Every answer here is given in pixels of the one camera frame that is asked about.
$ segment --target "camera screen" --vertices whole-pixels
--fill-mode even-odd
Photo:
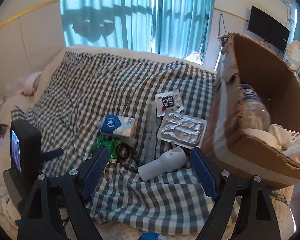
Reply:
[[[14,162],[21,172],[19,139],[14,130],[11,132],[11,152]]]

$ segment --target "silver bolt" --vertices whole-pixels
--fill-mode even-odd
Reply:
[[[229,171],[221,171],[221,175],[224,176],[224,177],[229,177],[230,172]]]
[[[38,176],[38,180],[44,180],[45,178],[46,178],[46,175],[44,175],[44,174],[40,174]]]
[[[253,176],[253,180],[256,182],[260,182],[261,178],[259,176]]]
[[[71,171],[69,171],[69,174],[70,175],[76,175],[78,173],[78,170],[76,170],[76,169],[72,169]]]

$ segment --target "silver foil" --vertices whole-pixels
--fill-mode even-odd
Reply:
[[[168,113],[162,127],[162,137],[195,147],[199,144],[204,125],[201,121],[179,113]]]

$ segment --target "white fleece sheet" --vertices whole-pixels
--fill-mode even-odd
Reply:
[[[8,130],[6,136],[3,140],[2,147],[0,149],[0,225],[7,232],[7,234],[11,237],[11,239],[17,239],[17,226],[14,224],[14,221],[11,220],[10,216],[7,212],[7,203],[10,198],[6,187],[4,185],[3,171],[9,169],[11,167],[10,162],[10,143],[9,143],[9,134],[10,134],[10,122],[11,122],[11,109],[14,105],[20,107],[25,113],[27,110],[34,105],[40,99],[42,93],[47,88],[50,83],[50,79],[54,71],[58,68],[59,63],[61,62],[64,53],[66,51],[74,51],[74,52],[88,52],[92,54],[97,54],[100,52],[111,53],[119,56],[129,57],[129,58],[146,58],[153,61],[158,61],[162,63],[169,63],[176,60],[180,60],[172,57],[161,56],[157,54],[151,54],[147,52],[134,52],[126,49],[116,49],[116,48],[95,48],[89,46],[72,46],[68,48],[62,49],[55,58],[47,65],[44,69],[37,92],[34,96],[24,97],[22,95],[15,96],[13,98],[9,98],[7,102],[3,105],[0,112],[0,123],[4,123],[8,125]],[[191,63],[192,65],[203,68],[201,65]],[[290,202],[291,195],[293,191],[293,186],[284,188],[279,191],[280,194],[286,196],[288,202]],[[277,215],[280,234],[282,240],[288,240],[290,236],[294,232],[294,225],[292,220],[292,215],[290,213],[290,209],[281,201],[273,200],[274,209]],[[61,210],[61,214],[63,218],[66,218],[66,210]],[[104,240],[107,239],[117,239],[117,240],[133,240],[138,239],[138,237],[143,233],[138,231],[135,228],[131,228],[128,225],[117,223],[117,222],[109,222],[107,224],[95,224],[98,228],[101,236]],[[234,224],[229,224],[226,232],[223,236],[223,239],[228,239],[231,236]],[[70,239],[76,239],[75,234],[72,230],[71,223],[66,226],[66,233]],[[197,234],[195,235],[185,235],[185,236],[166,236],[167,239],[173,240],[190,240],[195,239]]]

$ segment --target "plaid cloth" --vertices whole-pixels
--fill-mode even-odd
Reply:
[[[87,159],[97,138],[96,124],[106,114],[133,117],[137,121],[137,152],[144,156],[146,105],[154,95],[180,90],[184,114],[208,118],[215,75],[183,62],[163,64],[110,54],[67,52],[39,102],[24,115],[12,111],[12,119],[26,118],[42,133],[42,151],[58,147],[64,155],[44,164],[50,177],[78,168]],[[170,145],[157,140],[155,156]],[[127,162],[136,166],[130,158]],[[120,165],[106,167],[87,204],[91,217],[105,223],[116,220],[142,231],[161,234],[199,232],[213,207],[191,168],[163,174],[143,182],[139,174]],[[231,221],[238,211],[235,203]]]

